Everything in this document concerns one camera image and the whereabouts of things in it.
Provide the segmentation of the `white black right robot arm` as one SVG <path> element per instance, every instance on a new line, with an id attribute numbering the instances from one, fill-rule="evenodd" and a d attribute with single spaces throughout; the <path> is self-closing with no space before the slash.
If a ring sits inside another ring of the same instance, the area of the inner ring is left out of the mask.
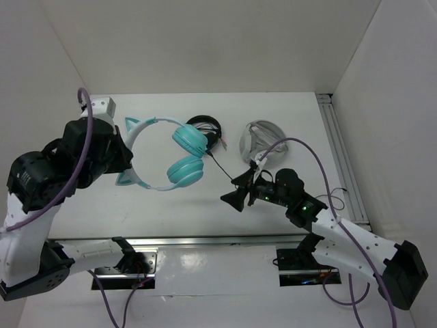
<path id="1" fill-rule="evenodd" d="M 396 243 L 334 215 L 323 202 L 305 191 L 304 182 L 292 169 L 281 169 L 267 181 L 249 169 L 232 180 L 235 191 L 221 200 L 237 211 L 255 200 L 286 209 L 285 216 L 308 232 L 300 243 L 298 260 L 306 268 L 317 263 L 335 267 L 375 284 L 394 307 L 409 310 L 422 289 L 428 272 L 416 245 Z"/>

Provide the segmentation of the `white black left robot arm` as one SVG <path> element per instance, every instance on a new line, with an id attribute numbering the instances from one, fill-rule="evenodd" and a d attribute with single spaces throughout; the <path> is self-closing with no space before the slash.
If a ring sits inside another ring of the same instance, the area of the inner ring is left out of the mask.
<path id="1" fill-rule="evenodd" d="M 12 301 L 48 292 L 75 273 L 114 268 L 129 273 L 145 257 L 123 237 L 67 244 L 48 237 L 66 198 L 103 174 L 127 169 L 132 152 L 111 118 L 80 118 L 41 151 L 19 156 L 7 181 L 1 230 L 1 297 Z"/>

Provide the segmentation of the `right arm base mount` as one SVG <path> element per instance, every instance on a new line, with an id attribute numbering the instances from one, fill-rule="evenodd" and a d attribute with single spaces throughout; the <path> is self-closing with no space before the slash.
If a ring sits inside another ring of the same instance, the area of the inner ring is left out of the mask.
<path id="1" fill-rule="evenodd" d="M 281 287 L 341 284 L 336 268 L 319 264 L 309 252 L 301 249 L 277 249 L 272 264 L 279 270 Z"/>

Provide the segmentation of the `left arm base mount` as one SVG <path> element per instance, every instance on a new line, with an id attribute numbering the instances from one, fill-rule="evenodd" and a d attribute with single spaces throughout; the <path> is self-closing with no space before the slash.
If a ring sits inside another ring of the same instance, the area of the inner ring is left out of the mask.
<path id="1" fill-rule="evenodd" d="M 128 267 L 100 267 L 94 274 L 105 290 L 152 290 L 156 285 L 157 247 L 136 247 L 136 256 Z"/>

